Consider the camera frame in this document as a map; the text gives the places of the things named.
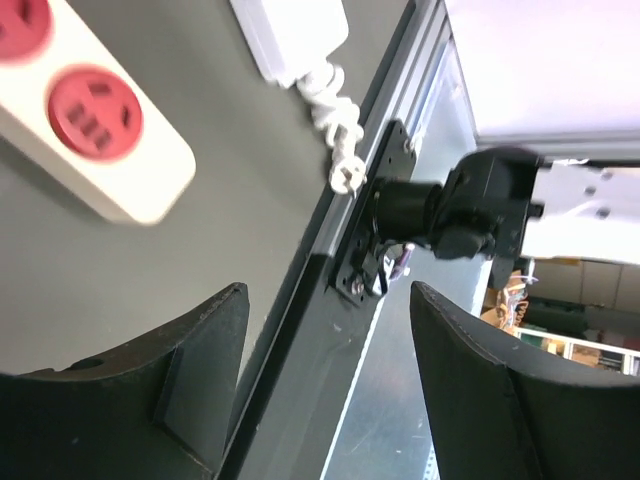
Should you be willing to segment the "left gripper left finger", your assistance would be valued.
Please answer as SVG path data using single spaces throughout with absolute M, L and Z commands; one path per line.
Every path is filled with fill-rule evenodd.
M 55 371 L 1 378 L 5 479 L 210 479 L 226 448 L 249 317 L 234 283 Z

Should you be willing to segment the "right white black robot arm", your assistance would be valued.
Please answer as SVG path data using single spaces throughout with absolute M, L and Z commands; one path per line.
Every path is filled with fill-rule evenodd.
M 492 262 L 497 287 L 524 258 L 639 262 L 639 178 L 623 161 L 490 147 L 465 155 L 442 183 L 377 181 L 368 214 L 381 242 Z

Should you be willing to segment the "white red power strip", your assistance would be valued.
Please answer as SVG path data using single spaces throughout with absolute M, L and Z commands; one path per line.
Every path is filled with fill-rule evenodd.
M 155 225 L 188 143 L 65 1 L 1 4 L 1 135 L 106 220 Z

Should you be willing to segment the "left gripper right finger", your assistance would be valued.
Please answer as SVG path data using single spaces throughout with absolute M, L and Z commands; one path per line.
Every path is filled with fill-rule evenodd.
M 423 282 L 410 319 L 441 478 L 638 478 L 638 378 L 526 344 Z

